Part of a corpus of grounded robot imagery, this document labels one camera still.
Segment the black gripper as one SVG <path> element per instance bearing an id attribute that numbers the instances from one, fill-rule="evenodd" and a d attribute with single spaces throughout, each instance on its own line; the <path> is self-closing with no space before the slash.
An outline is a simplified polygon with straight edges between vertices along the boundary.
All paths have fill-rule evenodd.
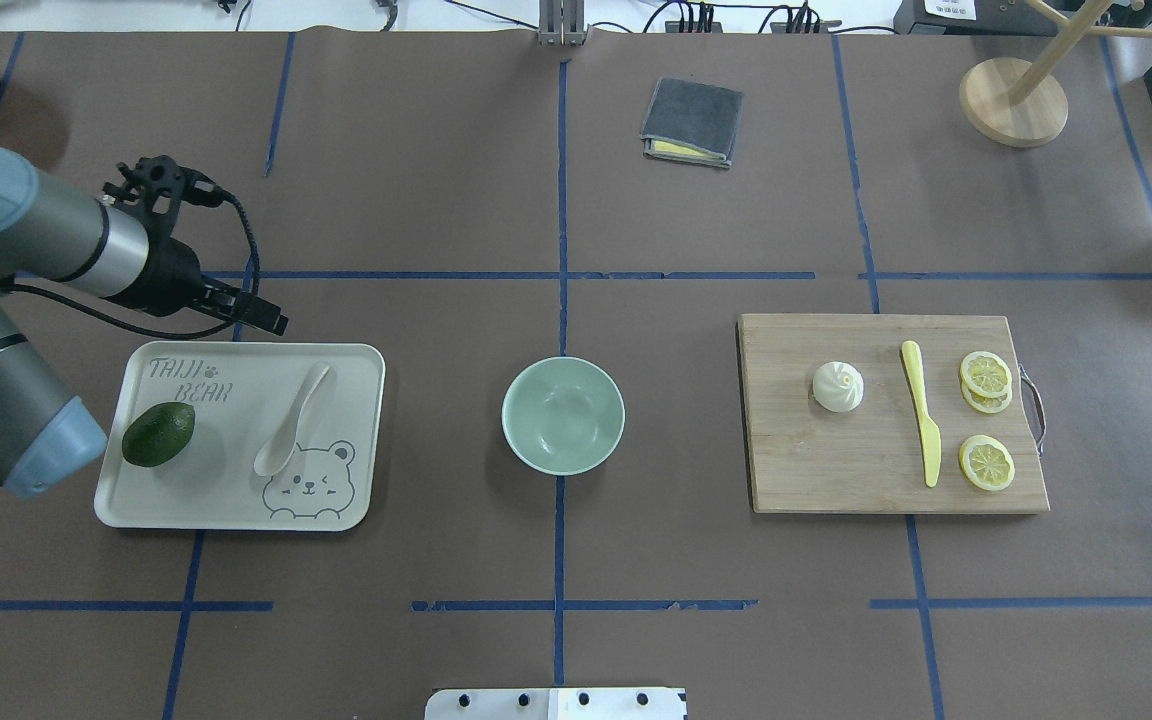
<path id="1" fill-rule="evenodd" d="M 146 263 L 128 287 L 128 309 L 145 314 L 175 314 L 182 309 L 232 314 L 233 323 L 279 338 L 288 325 L 282 309 L 268 300 L 206 276 L 191 247 L 170 237 L 147 247 Z"/>

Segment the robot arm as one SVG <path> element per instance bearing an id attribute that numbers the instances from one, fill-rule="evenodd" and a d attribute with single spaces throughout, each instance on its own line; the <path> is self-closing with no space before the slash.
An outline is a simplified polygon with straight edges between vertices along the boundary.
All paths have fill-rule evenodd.
<path id="1" fill-rule="evenodd" d="M 169 156 L 119 164 L 120 181 L 99 196 L 0 146 L 0 488 L 31 498 L 104 454 L 108 437 L 3 310 L 26 293 L 124 331 L 132 323 L 70 300 L 61 287 L 137 313 L 189 309 L 217 331 L 248 325 L 285 333 L 287 316 L 259 291 L 259 247 L 238 197 Z M 236 209 L 250 253 L 250 287 L 202 272 L 192 247 L 174 237 L 183 205 Z"/>

